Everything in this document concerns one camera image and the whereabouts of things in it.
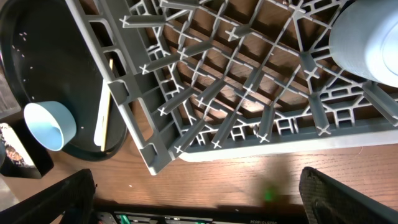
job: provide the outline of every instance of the wooden stick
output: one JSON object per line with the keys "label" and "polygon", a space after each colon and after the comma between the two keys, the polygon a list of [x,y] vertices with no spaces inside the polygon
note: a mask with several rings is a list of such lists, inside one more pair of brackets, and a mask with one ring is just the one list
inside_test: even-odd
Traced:
{"label": "wooden stick", "polygon": [[[111,67],[111,70],[113,70],[113,59],[109,60],[109,67]],[[105,145],[106,145],[106,132],[108,130],[108,119],[109,119],[109,105],[111,102],[111,92],[108,90],[108,86],[106,86],[107,88],[107,93],[105,94],[105,103],[106,103],[106,111],[103,115],[103,120],[102,120],[102,137],[103,137],[103,142],[101,145],[101,152],[105,151]]]}

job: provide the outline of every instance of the black plate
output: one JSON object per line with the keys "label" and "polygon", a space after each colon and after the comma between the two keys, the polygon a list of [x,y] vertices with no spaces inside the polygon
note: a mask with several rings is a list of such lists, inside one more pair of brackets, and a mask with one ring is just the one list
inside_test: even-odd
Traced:
{"label": "black plate", "polygon": [[102,76],[63,0],[10,0],[0,12],[1,61],[21,108],[58,101],[77,125],[63,150],[89,161],[107,159],[122,146],[126,125],[112,101],[106,151],[93,142]]}

